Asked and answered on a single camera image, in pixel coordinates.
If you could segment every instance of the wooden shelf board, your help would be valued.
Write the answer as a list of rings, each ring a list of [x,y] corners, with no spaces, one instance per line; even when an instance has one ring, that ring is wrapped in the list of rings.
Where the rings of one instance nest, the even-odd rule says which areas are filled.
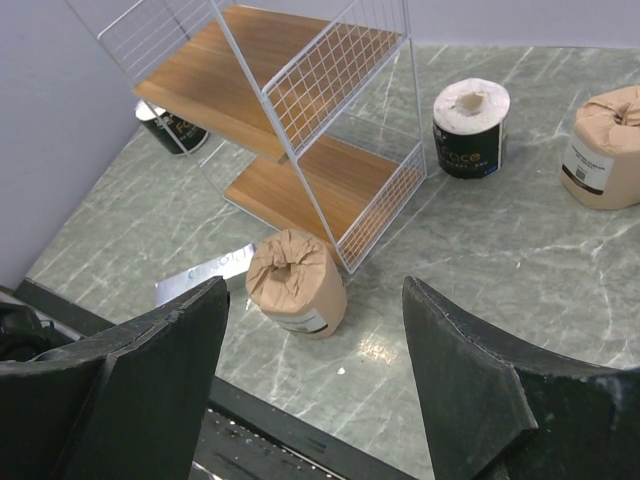
[[[260,88],[327,25],[326,21],[231,6],[225,20]],[[310,133],[393,46],[395,33],[338,25],[270,99],[285,116],[287,133]],[[330,50],[346,53],[330,62]],[[305,87],[301,81],[314,78]],[[170,112],[272,159],[284,148],[229,47],[213,21],[139,83],[134,92]],[[295,137],[294,144],[299,144]]]
[[[300,159],[300,167],[338,240],[396,171],[398,164],[323,136]],[[277,165],[257,157],[227,188],[225,196],[275,228],[305,230],[329,244],[320,218],[291,163]],[[385,212],[389,207],[395,211],[393,205],[385,205]],[[363,232],[363,235],[372,241],[377,233],[379,230]],[[353,251],[346,252],[347,258],[357,258],[361,253],[357,250],[366,248],[369,243],[363,236],[363,242],[353,245]],[[333,247],[329,247],[340,264]]]

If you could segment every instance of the shelf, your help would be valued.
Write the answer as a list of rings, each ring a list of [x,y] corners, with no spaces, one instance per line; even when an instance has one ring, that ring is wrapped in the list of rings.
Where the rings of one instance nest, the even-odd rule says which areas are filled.
[[[347,269],[367,253],[410,196],[411,189],[422,181],[421,171],[327,136],[320,137],[301,157],[299,166],[334,237],[347,238],[342,246]],[[390,179],[401,182],[393,187],[406,184],[411,188],[376,203],[374,200]],[[291,163],[277,165],[257,157],[226,189],[225,197],[277,229],[296,228],[312,233],[327,242],[336,262],[342,263]],[[374,208],[367,210],[372,201]]]
[[[265,92],[262,100],[273,105],[296,152],[310,146],[403,39],[395,32],[251,7],[234,5],[223,16]],[[215,20],[134,92],[262,156],[280,160],[285,155]]]

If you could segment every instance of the barcode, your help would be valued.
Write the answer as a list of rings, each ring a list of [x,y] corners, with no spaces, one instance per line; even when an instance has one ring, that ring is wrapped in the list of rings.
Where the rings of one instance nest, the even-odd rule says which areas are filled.
[[[580,167],[576,168],[576,177],[581,182],[584,182],[584,179],[587,178],[587,172],[582,170]]]

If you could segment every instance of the crumpled paper top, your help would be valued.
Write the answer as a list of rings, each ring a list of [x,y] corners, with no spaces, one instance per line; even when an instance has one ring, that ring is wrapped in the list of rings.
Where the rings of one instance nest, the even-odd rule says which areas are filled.
[[[256,250],[247,273],[251,301],[264,310],[297,313],[314,299],[333,259],[313,235],[283,230]]]
[[[605,155],[640,152],[640,86],[593,97],[578,110],[575,130]]]

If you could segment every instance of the gray wall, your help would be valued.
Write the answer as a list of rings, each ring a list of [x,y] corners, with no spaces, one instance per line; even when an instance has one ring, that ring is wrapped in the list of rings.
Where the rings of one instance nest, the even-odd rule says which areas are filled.
[[[346,2],[249,3],[330,18]],[[96,3],[87,13],[104,26],[132,0]],[[429,43],[638,47],[639,9],[631,0],[412,0],[412,22]],[[0,69],[0,284],[12,286],[134,131],[135,100],[62,0],[0,1]]]
[[[109,166],[134,105],[62,0],[0,1],[0,284],[23,278]]]

